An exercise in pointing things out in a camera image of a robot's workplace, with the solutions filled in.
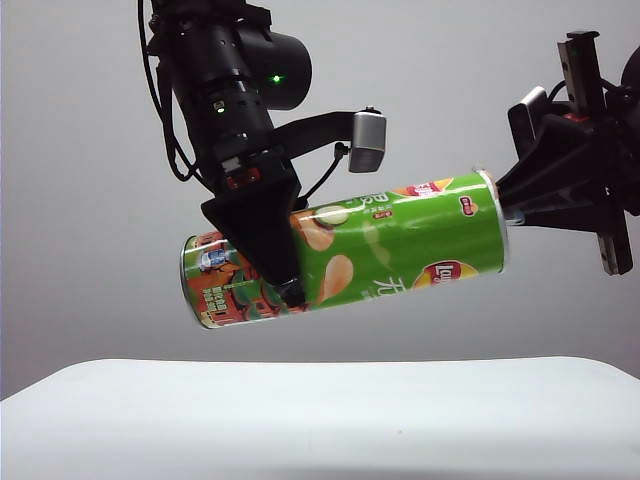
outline green can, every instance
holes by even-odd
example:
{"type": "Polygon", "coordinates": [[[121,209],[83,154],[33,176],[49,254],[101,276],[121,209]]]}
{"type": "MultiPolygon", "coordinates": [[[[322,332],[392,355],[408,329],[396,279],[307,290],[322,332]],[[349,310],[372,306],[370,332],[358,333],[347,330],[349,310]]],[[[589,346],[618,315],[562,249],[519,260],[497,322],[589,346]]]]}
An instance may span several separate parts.
{"type": "Polygon", "coordinates": [[[182,287],[208,328],[500,272],[507,237],[488,174],[427,182],[294,212],[307,303],[287,308],[219,232],[187,240],[182,287]]]}

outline black cable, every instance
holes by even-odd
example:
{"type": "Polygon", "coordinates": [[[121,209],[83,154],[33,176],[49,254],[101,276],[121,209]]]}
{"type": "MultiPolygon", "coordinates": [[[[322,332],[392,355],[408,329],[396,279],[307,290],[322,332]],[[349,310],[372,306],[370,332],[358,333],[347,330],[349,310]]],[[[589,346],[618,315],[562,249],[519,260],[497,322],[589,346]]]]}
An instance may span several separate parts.
{"type": "Polygon", "coordinates": [[[602,86],[606,89],[609,90],[610,92],[614,92],[614,93],[618,93],[620,95],[629,95],[629,94],[636,94],[638,93],[638,90],[632,88],[632,87],[627,87],[624,85],[614,85],[613,83],[609,82],[608,80],[605,80],[604,78],[600,79],[600,82],[602,83],[602,86]]]}
{"type": "Polygon", "coordinates": [[[336,143],[335,149],[333,151],[333,163],[331,163],[327,171],[324,172],[324,175],[320,177],[320,180],[318,180],[315,183],[315,185],[309,189],[307,193],[302,195],[300,199],[303,199],[304,201],[309,200],[309,197],[313,195],[322,186],[322,184],[324,184],[324,182],[327,181],[327,179],[331,176],[334,170],[338,168],[338,164],[340,163],[340,160],[342,160],[342,157],[344,157],[344,155],[348,151],[349,151],[349,148],[344,143],[342,142],[336,143]]]}
{"type": "MultiPolygon", "coordinates": [[[[142,53],[142,65],[144,66],[147,86],[149,87],[149,93],[151,94],[151,99],[153,100],[153,105],[156,109],[156,113],[158,114],[160,121],[162,121],[162,107],[160,105],[160,100],[158,99],[158,94],[156,93],[155,84],[153,83],[151,65],[149,64],[149,54],[147,52],[147,38],[144,28],[144,0],[138,0],[138,33],[140,36],[140,51],[142,53]]],[[[191,162],[189,162],[186,154],[184,153],[184,150],[182,149],[182,146],[180,145],[180,142],[178,142],[178,139],[175,138],[175,136],[173,137],[173,145],[178,152],[178,155],[180,156],[182,162],[188,169],[186,174],[180,172],[175,161],[169,159],[169,167],[171,168],[171,171],[173,172],[175,177],[181,182],[186,182],[191,177],[194,177],[202,184],[202,186],[208,188],[202,176],[197,172],[198,166],[196,165],[196,163],[192,164],[191,162]]]]}
{"type": "Polygon", "coordinates": [[[551,93],[549,94],[549,98],[548,98],[549,103],[553,102],[553,99],[556,98],[556,95],[558,95],[560,90],[562,90],[566,84],[567,83],[564,80],[562,80],[555,87],[553,87],[553,90],[551,90],[551,93]]]}

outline black bracket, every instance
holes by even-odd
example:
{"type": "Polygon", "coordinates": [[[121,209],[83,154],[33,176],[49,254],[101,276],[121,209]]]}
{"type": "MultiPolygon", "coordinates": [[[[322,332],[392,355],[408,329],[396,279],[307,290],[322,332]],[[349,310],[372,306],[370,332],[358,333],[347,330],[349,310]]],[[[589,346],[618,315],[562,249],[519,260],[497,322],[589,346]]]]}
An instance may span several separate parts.
{"type": "Polygon", "coordinates": [[[569,97],[560,111],[570,112],[548,105],[533,145],[498,181],[500,199],[518,224],[596,233],[605,271],[623,274],[633,266],[624,212],[640,214],[640,128],[629,121],[640,115],[637,99],[610,85],[605,101],[597,32],[567,36],[558,44],[569,97]]]}

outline metal can rim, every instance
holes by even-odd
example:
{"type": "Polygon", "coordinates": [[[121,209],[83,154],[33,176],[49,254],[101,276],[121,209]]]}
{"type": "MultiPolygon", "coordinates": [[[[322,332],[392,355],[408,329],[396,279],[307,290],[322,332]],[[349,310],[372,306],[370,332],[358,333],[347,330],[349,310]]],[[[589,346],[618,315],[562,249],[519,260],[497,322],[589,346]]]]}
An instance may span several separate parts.
{"type": "Polygon", "coordinates": [[[187,308],[191,312],[191,315],[195,319],[195,321],[198,324],[198,326],[200,326],[200,328],[204,328],[205,330],[211,330],[211,329],[213,329],[215,327],[209,327],[209,326],[205,325],[204,323],[202,323],[200,321],[200,319],[198,318],[198,314],[196,313],[196,309],[191,304],[191,299],[189,298],[189,287],[187,285],[187,277],[186,277],[185,271],[184,271],[184,255],[187,252],[187,245],[189,244],[191,239],[193,239],[195,237],[196,237],[196,235],[192,235],[189,238],[187,238],[187,240],[184,242],[184,245],[182,246],[182,251],[180,252],[180,284],[182,286],[182,295],[184,296],[184,300],[185,300],[185,302],[187,304],[187,308]]]}
{"type": "Polygon", "coordinates": [[[502,211],[502,205],[500,204],[500,196],[498,194],[498,187],[495,182],[491,178],[489,172],[487,172],[483,168],[475,168],[474,171],[482,177],[487,186],[489,187],[489,191],[491,192],[491,197],[493,198],[493,203],[496,207],[496,216],[498,217],[498,225],[500,227],[500,236],[502,237],[502,248],[503,248],[503,256],[502,256],[502,268],[498,270],[497,273],[503,273],[507,263],[509,262],[509,236],[507,234],[507,222],[504,218],[504,212],[502,211]]]}

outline green led light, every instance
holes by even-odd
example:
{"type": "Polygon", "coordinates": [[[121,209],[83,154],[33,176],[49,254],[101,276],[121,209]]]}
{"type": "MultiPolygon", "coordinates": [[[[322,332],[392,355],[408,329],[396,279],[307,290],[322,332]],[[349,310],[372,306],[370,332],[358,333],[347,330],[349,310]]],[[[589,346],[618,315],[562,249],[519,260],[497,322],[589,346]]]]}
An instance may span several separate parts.
{"type": "Polygon", "coordinates": [[[269,81],[274,85],[280,85],[284,78],[284,75],[272,75],[269,77],[269,81]]]}

